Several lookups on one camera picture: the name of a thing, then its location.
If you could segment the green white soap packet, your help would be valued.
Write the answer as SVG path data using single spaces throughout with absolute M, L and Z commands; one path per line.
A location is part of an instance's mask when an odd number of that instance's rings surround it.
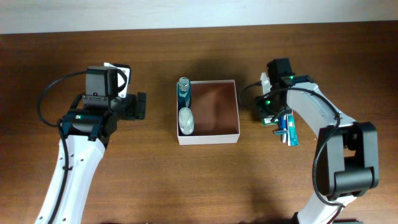
M 261 119 L 263 126 L 271 126 L 271 125 L 278 125 L 279 120 L 277 118 L 273 119 L 272 117 L 263 118 Z

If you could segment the blue razor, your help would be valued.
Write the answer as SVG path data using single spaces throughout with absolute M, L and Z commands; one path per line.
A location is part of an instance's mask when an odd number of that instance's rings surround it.
M 276 135 L 284 135 L 287 134 L 287 116 L 279 116 L 278 117 L 278 130 L 274 131 Z

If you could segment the green white toothpaste tube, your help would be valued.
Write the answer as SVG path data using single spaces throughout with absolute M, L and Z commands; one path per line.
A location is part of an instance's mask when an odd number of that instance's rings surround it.
M 288 145 L 289 146 L 298 146 L 299 140 L 297 136 L 297 130 L 295 127 L 295 120 L 293 113 L 287 115 L 287 129 L 288 129 Z

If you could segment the clear gel bottle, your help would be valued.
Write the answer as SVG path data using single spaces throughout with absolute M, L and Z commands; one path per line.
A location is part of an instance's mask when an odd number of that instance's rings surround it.
M 178 125 L 184 135 L 190 135 L 194 130 L 193 113 L 190 108 L 183 107 L 178 112 Z

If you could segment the blue mouthwash bottle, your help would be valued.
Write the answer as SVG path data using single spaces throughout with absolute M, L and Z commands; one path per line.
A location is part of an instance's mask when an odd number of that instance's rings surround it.
M 178 109 L 190 108 L 191 105 L 191 84 L 186 77 L 181 77 L 177 83 Z

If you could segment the blue white toothbrush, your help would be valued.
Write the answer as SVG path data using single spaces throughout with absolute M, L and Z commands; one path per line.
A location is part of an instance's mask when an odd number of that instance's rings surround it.
M 279 118 L 279 128 L 282 131 L 281 140 L 283 143 L 287 142 L 287 115 L 283 115 Z

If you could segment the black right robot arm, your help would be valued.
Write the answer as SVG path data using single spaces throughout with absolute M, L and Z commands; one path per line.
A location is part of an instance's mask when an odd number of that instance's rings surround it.
M 261 75 L 256 98 L 264 124 L 293 111 L 317 137 L 314 192 L 292 223 L 333 223 L 343 209 L 379 184 L 377 129 L 339 110 L 308 75 L 297 76 L 287 58 L 274 59 Z

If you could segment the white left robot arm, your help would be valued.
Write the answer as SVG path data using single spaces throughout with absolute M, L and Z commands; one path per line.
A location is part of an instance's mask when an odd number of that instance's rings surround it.
M 82 71 L 86 87 L 53 126 L 57 163 L 36 223 L 80 223 L 91 181 L 120 120 L 146 117 L 146 94 L 129 94 L 132 68 L 117 63 Z

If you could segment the pink open box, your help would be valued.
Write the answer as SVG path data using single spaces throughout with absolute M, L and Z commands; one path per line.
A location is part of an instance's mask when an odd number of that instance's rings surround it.
M 192 81 L 194 129 L 184 135 L 177 128 L 180 145 L 234 144 L 240 137 L 239 110 L 234 80 Z

